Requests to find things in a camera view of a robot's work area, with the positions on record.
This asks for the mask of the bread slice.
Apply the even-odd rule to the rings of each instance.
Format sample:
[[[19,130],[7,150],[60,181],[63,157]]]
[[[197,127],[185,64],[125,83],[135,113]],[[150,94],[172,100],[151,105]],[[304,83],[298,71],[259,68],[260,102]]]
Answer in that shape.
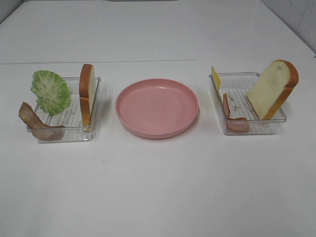
[[[285,60],[273,61],[246,95],[258,118],[271,119],[298,81],[298,72],[292,63]]]
[[[91,64],[84,64],[79,79],[79,100],[82,125],[90,124],[94,97],[96,91],[95,72]]]

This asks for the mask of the yellow cheese slice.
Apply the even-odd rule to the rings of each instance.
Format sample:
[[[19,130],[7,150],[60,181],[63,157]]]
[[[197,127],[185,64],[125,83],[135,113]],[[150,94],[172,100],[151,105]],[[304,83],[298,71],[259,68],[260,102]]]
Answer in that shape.
[[[217,94],[220,98],[220,101],[223,101],[222,95],[220,93],[221,79],[220,79],[219,75],[217,74],[214,66],[211,66],[211,76],[212,76]]]

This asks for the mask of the pink bacon strip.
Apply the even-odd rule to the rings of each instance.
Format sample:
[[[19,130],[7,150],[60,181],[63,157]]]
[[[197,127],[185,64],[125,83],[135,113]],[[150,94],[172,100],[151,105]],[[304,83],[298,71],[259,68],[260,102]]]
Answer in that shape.
[[[223,95],[223,110],[227,120],[226,126],[228,130],[235,133],[247,133],[249,131],[250,126],[246,118],[231,118],[231,111],[228,103],[228,95],[226,93]]]

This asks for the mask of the left clear plastic tray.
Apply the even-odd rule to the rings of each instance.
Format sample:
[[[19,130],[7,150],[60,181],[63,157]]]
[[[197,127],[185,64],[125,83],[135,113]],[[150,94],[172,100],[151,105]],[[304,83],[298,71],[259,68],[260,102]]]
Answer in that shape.
[[[64,78],[70,89],[71,103],[63,112],[51,116],[45,113],[39,105],[36,105],[34,112],[39,119],[49,125],[49,128],[31,129],[26,127],[26,130],[31,133],[38,143],[58,143],[58,142],[78,142],[91,140],[96,132],[97,114],[101,103],[101,78],[95,77],[95,98],[92,109],[90,124],[82,125],[82,115],[80,108],[79,97],[79,77]]]

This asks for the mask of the brown bacon strip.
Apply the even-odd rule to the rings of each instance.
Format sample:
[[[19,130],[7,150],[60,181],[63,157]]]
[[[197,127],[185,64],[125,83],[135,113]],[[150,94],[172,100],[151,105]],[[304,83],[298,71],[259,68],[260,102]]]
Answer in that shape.
[[[23,102],[18,113],[19,118],[28,126],[34,137],[42,141],[57,141],[63,138],[64,126],[49,126],[43,123],[33,111],[32,107]]]

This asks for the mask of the green lettuce leaf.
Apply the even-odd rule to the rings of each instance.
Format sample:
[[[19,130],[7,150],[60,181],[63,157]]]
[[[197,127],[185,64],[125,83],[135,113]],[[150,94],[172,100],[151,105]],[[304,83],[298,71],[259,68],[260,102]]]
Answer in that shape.
[[[51,116],[63,112],[71,102],[70,89],[66,81],[55,72],[34,72],[31,91],[37,96],[40,108]]]

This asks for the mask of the clear plastic tray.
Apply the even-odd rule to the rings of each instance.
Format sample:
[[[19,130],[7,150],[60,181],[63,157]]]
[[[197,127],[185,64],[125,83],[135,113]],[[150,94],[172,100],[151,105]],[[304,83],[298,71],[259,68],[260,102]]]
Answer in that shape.
[[[64,78],[70,89],[71,103],[63,112],[51,116],[45,113],[39,105],[36,105],[34,112],[39,119],[49,125],[49,128],[31,129],[26,127],[26,130],[31,133],[38,143],[58,143],[58,142],[78,142],[91,140],[96,132],[97,114],[101,103],[101,78],[95,77],[95,98],[92,109],[90,124],[82,125],[82,115],[80,108],[79,97],[79,77]]]
[[[211,81],[211,96],[224,134],[256,135],[278,133],[282,124],[286,122],[287,119],[283,110],[279,109],[272,119],[260,120],[246,97],[248,90],[256,83],[260,76],[258,72],[218,73],[218,75],[221,79],[220,93],[222,98],[225,93],[228,95],[231,118],[244,117],[250,126],[247,133],[235,133],[228,130],[226,126],[227,120],[223,110],[223,101],[220,101],[212,76],[209,75]]]

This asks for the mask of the pink round plate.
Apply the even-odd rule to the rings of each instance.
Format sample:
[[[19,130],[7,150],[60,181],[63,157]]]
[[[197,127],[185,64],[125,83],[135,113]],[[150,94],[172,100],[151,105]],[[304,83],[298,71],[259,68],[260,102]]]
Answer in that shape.
[[[189,128],[199,112],[198,98],[170,79],[146,79],[126,87],[116,99],[118,119],[129,132],[145,138],[169,138]]]

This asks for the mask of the right clear plastic tray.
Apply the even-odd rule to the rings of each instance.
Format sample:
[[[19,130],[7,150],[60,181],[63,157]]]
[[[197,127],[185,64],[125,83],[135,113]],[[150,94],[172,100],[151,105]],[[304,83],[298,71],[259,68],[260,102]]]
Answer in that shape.
[[[221,79],[220,93],[222,98],[225,93],[228,95],[231,118],[244,117],[250,126],[247,133],[235,133],[228,130],[226,126],[227,120],[223,110],[223,101],[220,101],[212,76],[209,75],[211,81],[211,96],[224,134],[256,135],[278,133],[282,124],[286,122],[287,119],[283,110],[279,109],[272,119],[260,120],[246,97],[248,90],[256,83],[260,76],[258,72],[218,73],[218,75]]]

